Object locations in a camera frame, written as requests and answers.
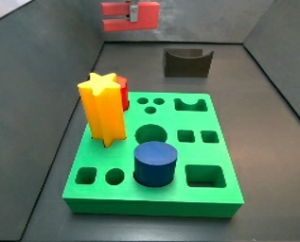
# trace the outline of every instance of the square hole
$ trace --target square hole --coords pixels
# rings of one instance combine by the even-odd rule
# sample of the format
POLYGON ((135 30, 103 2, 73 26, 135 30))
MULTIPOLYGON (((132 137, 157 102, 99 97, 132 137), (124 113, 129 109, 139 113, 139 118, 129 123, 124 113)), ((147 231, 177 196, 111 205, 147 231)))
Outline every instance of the square hole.
POLYGON ((97 168, 94 167, 84 167, 78 171, 78 175, 76 178, 76 184, 90 185, 97 176, 97 168))
POLYGON ((179 130, 177 140, 179 142, 193 143, 196 141, 195 132, 192 130, 179 130))
POLYGON ((188 164, 185 173, 191 187, 226 187, 223 169, 219 165, 188 164))
POLYGON ((219 143, 219 135, 215 131, 206 130, 202 132, 202 139, 204 143, 219 143))

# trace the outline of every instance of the black curved block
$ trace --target black curved block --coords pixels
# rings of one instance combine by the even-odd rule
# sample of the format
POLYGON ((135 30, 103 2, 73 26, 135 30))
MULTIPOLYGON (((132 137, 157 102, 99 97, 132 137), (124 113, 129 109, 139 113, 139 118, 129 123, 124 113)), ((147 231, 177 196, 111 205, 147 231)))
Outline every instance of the black curved block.
POLYGON ((203 55, 202 49, 165 49, 167 78, 207 78, 215 51, 203 55))

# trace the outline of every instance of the foam block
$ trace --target foam block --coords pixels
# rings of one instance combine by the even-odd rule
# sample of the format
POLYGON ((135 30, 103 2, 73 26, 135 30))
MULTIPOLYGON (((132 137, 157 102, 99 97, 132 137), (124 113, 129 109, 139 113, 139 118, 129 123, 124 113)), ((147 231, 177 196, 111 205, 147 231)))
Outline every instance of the foam block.
MULTIPOLYGON (((129 3, 103 3, 104 16, 129 15, 129 3)), ((159 26, 160 4, 156 2, 139 3, 139 21, 129 19, 104 20, 105 32, 152 29, 159 26)))
POLYGON ((111 148, 85 129, 62 195, 73 212, 234 216, 243 192, 211 96, 129 92, 125 119, 128 138, 111 148), (147 187, 133 176, 133 150, 151 141, 177 149, 173 181, 163 187, 147 187))
POLYGON ((78 85, 93 139, 111 147, 115 140, 127 139, 121 85, 117 75, 90 74, 90 80, 78 85))
POLYGON ((135 179, 148 187, 161 187, 173 181, 177 160, 176 148, 159 141, 135 149, 135 179))
POLYGON ((121 95, 123 95, 123 105, 124 111, 128 110, 129 100, 128 100, 128 79, 117 76, 117 83, 121 85, 121 95))

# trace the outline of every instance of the rectangular hole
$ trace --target rectangular hole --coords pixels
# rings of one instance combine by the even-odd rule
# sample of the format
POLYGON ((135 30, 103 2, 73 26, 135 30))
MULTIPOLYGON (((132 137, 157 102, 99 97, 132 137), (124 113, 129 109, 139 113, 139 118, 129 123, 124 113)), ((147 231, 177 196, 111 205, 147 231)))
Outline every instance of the rectangular hole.
POLYGON ((202 132, 202 139, 204 143, 219 143, 219 135, 215 131, 204 130, 202 132))
POLYGON ((94 167, 84 167, 80 169, 76 184, 90 185, 93 184, 97 176, 97 168, 94 167))
POLYGON ((200 99, 196 104, 187 104, 180 98, 175 99, 175 109, 177 111, 191 111, 191 112, 207 112, 207 103, 204 99, 200 99))
POLYGON ((187 183, 191 187, 226 187, 223 169, 219 165, 188 164, 185 166, 187 183))
POLYGON ((196 141, 195 132, 192 130, 179 130, 177 140, 179 142, 193 143, 196 141))

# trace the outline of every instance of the small circular hole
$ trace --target small circular hole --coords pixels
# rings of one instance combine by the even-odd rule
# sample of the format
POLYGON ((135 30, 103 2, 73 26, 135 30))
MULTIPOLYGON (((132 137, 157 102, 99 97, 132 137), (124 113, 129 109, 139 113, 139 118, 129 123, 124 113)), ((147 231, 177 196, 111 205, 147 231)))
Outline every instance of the small circular hole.
POLYGON ((141 97, 141 98, 139 98, 137 102, 140 104, 148 104, 149 103, 149 100, 145 97, 141 97))
POLYGON ((156 113, 156 108, 155 108, 155 107, 147 107, 147 108, 145 108, 145 112, 147 112, 148 114, 155 114, 155 113, 156 113))
POLYGON ((119 169, 111 169, 107 174, 105 174, 105 181, 108 182, 108 184, 111 185, 119 185, 124 182, 125 180, 125 172, 119 169))
POLYGON ((165 103, 165 99, 163 99, 163 98, 156 98, 155 99, 155 104, 163 105, 164 103, 165 103))

